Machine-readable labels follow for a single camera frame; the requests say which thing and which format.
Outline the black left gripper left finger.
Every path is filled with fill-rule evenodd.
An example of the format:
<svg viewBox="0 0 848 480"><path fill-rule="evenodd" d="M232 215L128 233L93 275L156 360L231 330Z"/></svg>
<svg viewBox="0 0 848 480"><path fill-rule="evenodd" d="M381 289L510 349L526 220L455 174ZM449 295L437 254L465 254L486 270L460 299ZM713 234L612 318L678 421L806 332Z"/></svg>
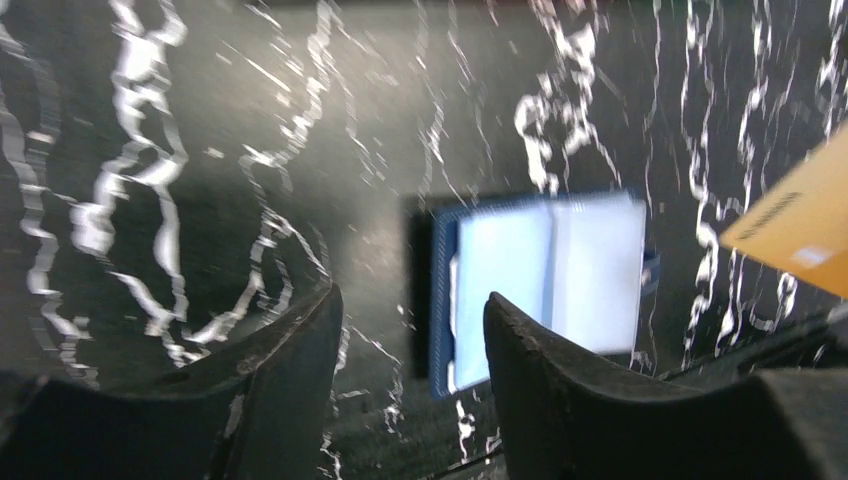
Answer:
<svg viewBox="0 0 848 480"><path fill-rule="evenodd" d="M184 368L107 391L1 375L5 479L310 479L343 298L319 286L276 321Z"/></svg>

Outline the gold card from holder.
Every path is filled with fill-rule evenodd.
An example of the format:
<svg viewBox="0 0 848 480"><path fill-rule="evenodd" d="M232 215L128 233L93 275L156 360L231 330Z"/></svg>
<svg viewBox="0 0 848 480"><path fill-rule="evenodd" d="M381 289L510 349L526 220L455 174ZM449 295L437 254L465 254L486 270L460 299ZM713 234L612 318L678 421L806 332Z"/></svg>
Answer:
<svg viewBox="0 0 848 480"><path fill-rule="evenodd" d="M720 235L720 243L847 296L847 125Z"/></svg>

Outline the blue card holder wallet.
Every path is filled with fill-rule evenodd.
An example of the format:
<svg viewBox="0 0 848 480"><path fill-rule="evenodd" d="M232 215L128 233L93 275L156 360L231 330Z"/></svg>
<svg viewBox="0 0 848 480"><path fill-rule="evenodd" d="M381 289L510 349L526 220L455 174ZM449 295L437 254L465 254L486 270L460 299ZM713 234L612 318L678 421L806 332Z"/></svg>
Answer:
<svg viewBox="0 0 848 480"><path fill-rule="evenodd" d="M633 351L660 257L647 203L627 190L500 197L435 211L429 377L437 398L485 382L484 308L499 294L593 353Z"/></svg>

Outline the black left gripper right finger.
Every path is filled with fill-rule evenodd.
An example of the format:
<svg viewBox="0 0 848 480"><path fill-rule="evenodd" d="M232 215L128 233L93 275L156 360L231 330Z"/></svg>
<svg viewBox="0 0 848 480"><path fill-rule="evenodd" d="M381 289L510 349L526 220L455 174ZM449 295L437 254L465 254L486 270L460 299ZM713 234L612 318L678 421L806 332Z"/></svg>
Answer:
<svg viewBox="0 0 848 480"><path fill-rule="evenodd" d="M678 385L550 332L499 294L484 332L513 479L847 475L847 366Z"/></svg>

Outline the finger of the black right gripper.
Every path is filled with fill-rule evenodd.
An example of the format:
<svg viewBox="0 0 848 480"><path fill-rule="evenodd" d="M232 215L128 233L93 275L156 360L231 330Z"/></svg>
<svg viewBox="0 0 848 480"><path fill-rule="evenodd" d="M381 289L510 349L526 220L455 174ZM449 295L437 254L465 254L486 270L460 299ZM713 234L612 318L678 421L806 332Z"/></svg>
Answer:
<svg viewBox="0 0 848 480"><path fill-rule="evenodd" d="M678 385L729 385L761 369L829 369L847 366L847 306L789 324L717 357L663 373Z"/></svg>

